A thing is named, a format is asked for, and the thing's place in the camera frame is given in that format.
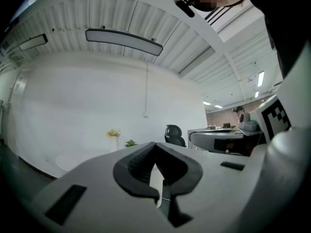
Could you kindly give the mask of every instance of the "chair backrest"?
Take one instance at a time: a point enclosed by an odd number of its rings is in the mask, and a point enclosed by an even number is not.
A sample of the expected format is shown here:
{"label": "chair backrest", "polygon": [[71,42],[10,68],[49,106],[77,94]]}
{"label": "chair backrest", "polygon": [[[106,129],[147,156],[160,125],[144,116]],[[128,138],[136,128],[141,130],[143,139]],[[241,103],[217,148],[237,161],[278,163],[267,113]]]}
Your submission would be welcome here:
{"label": "chair backrest", "polygon": [[167,143],[185,147],[185,140],[181,137],[182,131],[177,125],[168,124],[165,130],[164,139]]}

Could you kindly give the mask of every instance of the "black rectangular slot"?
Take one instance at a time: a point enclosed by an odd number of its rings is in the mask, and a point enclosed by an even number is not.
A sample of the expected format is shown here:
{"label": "black rectangular slot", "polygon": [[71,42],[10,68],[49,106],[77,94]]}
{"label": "black rectangular slot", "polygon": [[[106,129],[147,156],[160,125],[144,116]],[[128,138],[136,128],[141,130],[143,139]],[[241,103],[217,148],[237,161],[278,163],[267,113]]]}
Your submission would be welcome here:
{"label": "black rectangular slot", "polygon": [[220,165],[228,167],[228,168],[232,168],[232,169],[235,169],[235,170],[239,170],[239,171],[242,171],[243,168],[245,167],[245,165],[237,164],[237,163],[232,163],[232,162],[228,162],[228,161],[224,161]]}
{"label": "black rectangular slot", "polygon": [[86,187],[74,184],[66,193],[45,213],[49,219],[63,225],[76,203],[86,191]]}

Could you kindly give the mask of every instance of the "green plant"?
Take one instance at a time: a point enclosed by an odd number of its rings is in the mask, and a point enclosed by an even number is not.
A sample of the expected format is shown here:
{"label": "green plant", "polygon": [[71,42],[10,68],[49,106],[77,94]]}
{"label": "green plant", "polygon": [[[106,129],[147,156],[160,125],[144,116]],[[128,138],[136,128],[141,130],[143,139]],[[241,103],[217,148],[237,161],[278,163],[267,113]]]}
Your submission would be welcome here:
{"label": "green plant", "polygon": [[128,148],[128,147],[135,146],[135,145],[137,145],[137,143],[131,139],[131,140],[125,142],[124,146]]}
{"label": "green plant", "polygon": [[106,133],[107,136],[114,136],[114,137],[120,137],[120,130],[116,130],[116,129],[111,129],[109,131],[107,131]]}

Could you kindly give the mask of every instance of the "potted plant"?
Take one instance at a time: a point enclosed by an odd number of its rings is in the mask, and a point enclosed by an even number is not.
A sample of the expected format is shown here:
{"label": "potted plant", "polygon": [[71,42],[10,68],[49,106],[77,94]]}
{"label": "potted plant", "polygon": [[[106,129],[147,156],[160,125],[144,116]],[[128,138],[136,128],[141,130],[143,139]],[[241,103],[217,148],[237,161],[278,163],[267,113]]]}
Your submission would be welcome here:
{"label": "potted plant", "polygon": [[118,138],[120,135],[120,130],[111,129],[107,131],[106,136],[110,138],[110,152],[118,150]]}
{"label": "potted plant", "polygon": [[128,148],[128,147],[135,146],[135,145],[137,145],[137,143],[131,139],[131,140],[125,142],[124,146]]}

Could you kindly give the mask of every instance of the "door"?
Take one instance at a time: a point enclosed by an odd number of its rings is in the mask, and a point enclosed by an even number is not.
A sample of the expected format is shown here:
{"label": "door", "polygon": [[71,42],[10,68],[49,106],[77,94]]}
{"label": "door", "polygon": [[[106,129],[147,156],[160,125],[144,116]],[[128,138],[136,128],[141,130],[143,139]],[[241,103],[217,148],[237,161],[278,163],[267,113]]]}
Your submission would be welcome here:
{"label": "door", "polygon": [[16,134],[18,130],[17,122],[23,116],[21,107],[22,98],[27,81],[32,71],[32,69],[24,69],[20,71],[7,105],[7,122],[5,132],[7,142],[5,143],[17,155],[19,154],[16,141]]}

